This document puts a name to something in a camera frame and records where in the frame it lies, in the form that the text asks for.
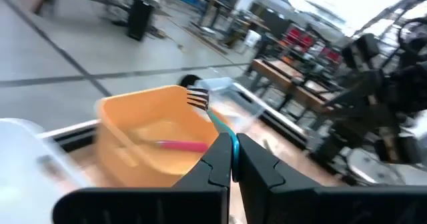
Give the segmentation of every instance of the pink handle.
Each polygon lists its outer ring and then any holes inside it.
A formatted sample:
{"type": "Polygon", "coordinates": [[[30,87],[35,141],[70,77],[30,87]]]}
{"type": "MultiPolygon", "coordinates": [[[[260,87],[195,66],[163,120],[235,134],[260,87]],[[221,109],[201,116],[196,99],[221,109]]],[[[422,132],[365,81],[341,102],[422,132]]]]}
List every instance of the pink handle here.
{"type": "Polygon", "coordinates": [[[156,141],[156,143],[168,149],[194,151],[198,153],[205,153],[209,149],[206,143],[199,141],[156,141]]]}

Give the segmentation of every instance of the gray floor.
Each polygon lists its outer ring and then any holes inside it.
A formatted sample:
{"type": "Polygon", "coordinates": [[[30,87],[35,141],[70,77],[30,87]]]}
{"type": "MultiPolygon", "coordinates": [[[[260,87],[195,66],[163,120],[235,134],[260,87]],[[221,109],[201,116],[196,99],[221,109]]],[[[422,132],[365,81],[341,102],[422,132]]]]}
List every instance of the gray floor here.
{"type": "Polygon", "coordinates": [[[173,5],[165,9],[171,17],[155,17],[155,26],[171,39],[141,43],[104,20],[102,6],[85,0],[59,0],[54,16],[32,17],[87,70],[85,76],[0,0],[0,117],[27,119],[45,130],[96,118],[94,105],[103,94],[87,77],[117,95],[171,85],[187,73],[241,75],[253,53],[220,55],[183,30],[189,17],[173,5]]]}

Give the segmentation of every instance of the black machinery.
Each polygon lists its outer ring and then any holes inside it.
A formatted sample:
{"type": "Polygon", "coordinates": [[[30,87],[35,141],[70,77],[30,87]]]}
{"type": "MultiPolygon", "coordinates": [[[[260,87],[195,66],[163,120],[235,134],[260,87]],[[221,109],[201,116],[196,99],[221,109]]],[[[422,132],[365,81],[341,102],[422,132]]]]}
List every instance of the black machinery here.
{"type": "Polygon", "coordinates": [[[340,151],[373,147],[381,161],[414,165],[423,161],[424,144],[405,133],[413,127],[418,113],[427,109],[427,55],[420,51],[427,45],[425,36],[404,41],[402,30],[410,23],[427,24],[417,18],[403,24],[398,33],[400,47],[375,68],[372,59],[379,54],[372,34],[361,36],[342,50],[342,56],[355,73],[350,87],[325,103],[324,115],[334,120],[329,135],[321,138],[309,131],[311,156],[330,162],[340,151]],[[382,67],[401,52],[398,68],[385,74],[382,67]]]}

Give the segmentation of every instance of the orange plastic container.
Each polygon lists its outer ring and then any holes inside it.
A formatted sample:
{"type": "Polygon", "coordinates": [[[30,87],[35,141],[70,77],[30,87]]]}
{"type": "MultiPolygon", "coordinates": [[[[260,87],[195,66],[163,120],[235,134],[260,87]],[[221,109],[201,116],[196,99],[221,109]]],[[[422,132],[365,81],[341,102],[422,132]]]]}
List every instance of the orange plastic container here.
{"type": "Polygon", "coordinates": [[[122,185],[171,187],[203,155],[162,149],[133,137],[148,141],[203,141],[209,146],[215,141],[218,132],[214,124],[187,104],[187,92],[172,85],[100,101],[97,156],[122,185]]]}

